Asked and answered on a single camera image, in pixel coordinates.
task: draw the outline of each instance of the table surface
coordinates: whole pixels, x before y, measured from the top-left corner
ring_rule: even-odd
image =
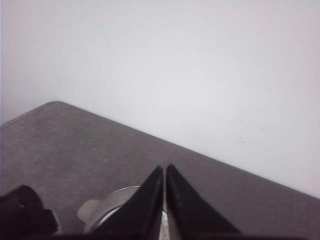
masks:
[[[1,194],[32,187],[64,233],[84,230],[86,200],[140,185],[169,163],[243,233],[320,239],[320,199],[64,102],[1,126]]]

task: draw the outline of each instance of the white wall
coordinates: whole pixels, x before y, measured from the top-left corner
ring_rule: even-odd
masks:
[[[1,4],[3,122],[60,100],[320,198],[320,1]]]

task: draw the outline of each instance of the black object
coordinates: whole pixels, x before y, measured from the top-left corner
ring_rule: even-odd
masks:
[[[207,204],[172,164],[166,171],[166,188],[168,206],[184,240],[303,239],[242,234]],[[28,206],[27,210],[21,208],[21,203]],[[157,240],[162,209],[163,170],[158,166],[136,193],[92,233],[50,236],[57,229],[52,213],[43,209],[30,187],[22,186],[0,198],[0,236],[6,240],[22,236],[37,240]]]

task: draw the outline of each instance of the gray carpet surface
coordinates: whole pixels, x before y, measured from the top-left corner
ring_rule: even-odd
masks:
[[[86,200],[169,163],[242,232],[320,239],[320,199],[72,105],[49,102],[1,127],[1,194],[32,187],[64,233],[83,231]]]

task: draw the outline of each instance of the gray table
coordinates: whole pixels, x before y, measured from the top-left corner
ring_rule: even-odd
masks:
[[[320,239],[320,199],[69,104],[49,102],[1,127],[1,194],[32,187],[65,233],[83,231],[86,200],[169,163],[244,233]]]

